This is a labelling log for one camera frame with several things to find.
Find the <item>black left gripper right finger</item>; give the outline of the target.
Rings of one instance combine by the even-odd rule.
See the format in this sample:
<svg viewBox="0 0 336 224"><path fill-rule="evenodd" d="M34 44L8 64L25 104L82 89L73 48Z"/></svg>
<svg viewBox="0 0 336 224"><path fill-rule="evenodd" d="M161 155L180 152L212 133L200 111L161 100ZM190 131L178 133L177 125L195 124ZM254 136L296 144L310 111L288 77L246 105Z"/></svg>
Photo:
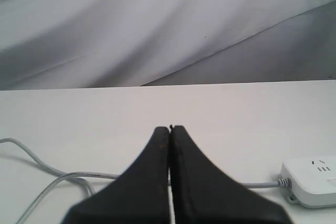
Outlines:
<svg viewBox="0 0 336 224"><path fill-rule="evenodd" d="M291 223L278 204L214 165L183 126L170 132L170 183L176 223Z"/></svg>

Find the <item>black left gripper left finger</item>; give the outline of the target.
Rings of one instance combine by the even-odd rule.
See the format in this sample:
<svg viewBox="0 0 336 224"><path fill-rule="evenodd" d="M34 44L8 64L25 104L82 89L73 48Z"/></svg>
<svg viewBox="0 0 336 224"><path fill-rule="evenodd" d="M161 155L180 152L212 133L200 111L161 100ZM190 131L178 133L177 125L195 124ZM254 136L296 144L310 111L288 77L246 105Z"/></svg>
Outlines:
<svg viewBox="0 0 336 224"><path fill-rule="evenodd" d="M128 169L71 207L66 223L170 223L168 151L169 130L156 127Z"/></svg>

